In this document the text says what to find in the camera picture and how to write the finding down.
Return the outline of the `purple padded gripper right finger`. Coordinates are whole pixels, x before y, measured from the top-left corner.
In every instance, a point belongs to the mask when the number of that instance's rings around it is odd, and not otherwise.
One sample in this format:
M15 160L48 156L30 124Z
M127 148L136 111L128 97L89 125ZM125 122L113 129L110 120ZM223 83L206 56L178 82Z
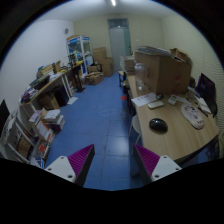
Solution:
M134 146L133 155L143 183L157 181L181 170L181 167L169 156L159 156L138 144Z

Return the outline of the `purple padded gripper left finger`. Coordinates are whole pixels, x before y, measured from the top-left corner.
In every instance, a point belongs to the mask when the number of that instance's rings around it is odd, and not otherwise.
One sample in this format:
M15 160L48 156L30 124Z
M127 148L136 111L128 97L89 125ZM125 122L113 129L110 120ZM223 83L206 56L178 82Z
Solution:
M95 155L94 145L86 146L70 156L59 156L46 171L83 186Z

